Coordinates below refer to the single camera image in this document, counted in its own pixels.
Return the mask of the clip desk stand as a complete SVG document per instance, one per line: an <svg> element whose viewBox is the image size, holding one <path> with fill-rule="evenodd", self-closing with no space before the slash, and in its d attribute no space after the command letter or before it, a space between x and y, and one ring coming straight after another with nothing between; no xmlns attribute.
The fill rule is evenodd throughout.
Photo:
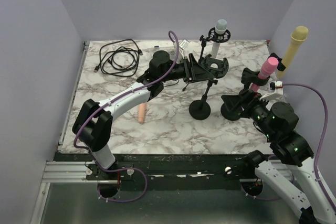
<svg viewBox="0 0 336 224"><path fill-rule="evenodd" d="M244 88L249 88L249 86L251 84L251 79L252 79L253 74L255 72L258 72L258 71L252 71L249 68L244 68L244 70L242 72L242 77L241 77L241 83L244 85ZM266 100L260 100L260 104L259 105L266 106L267 104L268 104L268 101L266 101Z"/></svg>

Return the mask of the shock mount desk stand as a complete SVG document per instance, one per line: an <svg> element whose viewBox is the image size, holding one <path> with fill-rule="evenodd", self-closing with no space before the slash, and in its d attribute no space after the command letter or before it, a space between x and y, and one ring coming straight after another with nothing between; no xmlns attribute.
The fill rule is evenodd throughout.
<svg viewBox="0 0 336 224"><path fill-rule="evenodd" d="M190 115L196 120L204 120L209 117L211 107L206 102L207 95L212 85L217 85L218 79L224 77L229 68L227 58L222 60L213 58L210 54L201 60L200 66L213 75L207 82L207 88L200 100L193 101L189 106Z"/></svg>

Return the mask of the pink microphone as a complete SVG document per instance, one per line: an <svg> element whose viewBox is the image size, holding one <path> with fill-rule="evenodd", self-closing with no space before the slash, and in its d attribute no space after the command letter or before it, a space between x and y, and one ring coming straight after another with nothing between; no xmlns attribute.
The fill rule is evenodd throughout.
<svg viewBox="0 0 336 224"><path fill-rule="evenodd" d="M275 70L277 69L277 64L278 61L276 58L269 57L262 64L261 69L253 74L249 88L257 92L260 87L264 86L267 83L269 77L275 72Z"/></svg>

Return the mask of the white microphone grey head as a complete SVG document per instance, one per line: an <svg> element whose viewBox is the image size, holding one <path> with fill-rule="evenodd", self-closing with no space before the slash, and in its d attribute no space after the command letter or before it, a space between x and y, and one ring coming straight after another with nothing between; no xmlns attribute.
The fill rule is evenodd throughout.
<svg viewBox="0 0 336 224"><path fill-rule="evenodd" d="M227 21L220 19L215 25L214 42L212 45L211 55L215 59L217 57L220 41L224 39L224 34L227 30Z"/></svg>

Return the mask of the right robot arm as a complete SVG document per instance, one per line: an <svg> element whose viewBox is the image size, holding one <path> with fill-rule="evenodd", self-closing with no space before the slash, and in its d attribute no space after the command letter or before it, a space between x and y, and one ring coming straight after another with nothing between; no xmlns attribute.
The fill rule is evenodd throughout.
<svg viewBox="0 0 336 224"><path fill-rule="evenodd" d="M221 99L222 116L230 121L252 119L299 187L281 175L260 151L250 152L243 158L242 173L266 182L288 204L299 223L335 223L335 197L318 173L317 155L295 130L299 118L292 106L276 102L267 109L268 102L251 90L223 95Z"/></svg>

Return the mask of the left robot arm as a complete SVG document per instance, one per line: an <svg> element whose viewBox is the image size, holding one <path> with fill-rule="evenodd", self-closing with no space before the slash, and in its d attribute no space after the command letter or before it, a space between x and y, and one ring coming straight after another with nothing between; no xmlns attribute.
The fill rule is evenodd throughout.
<svg viewBox="0 0 336 224"><path fill-rule="evenodd" d="M112 179L117 171L115 156L108 146L113 122L133 107L158 96L166 81L182 79L194 83L216 78L219 67L213 68L210 59L206 56L196 61L193 54L189 54L187 59L177 63L168 52L156 51L148 69L131 87L103 102L89 99L82 105L72 132L100 164L98 173L104 179Z"/></svg>

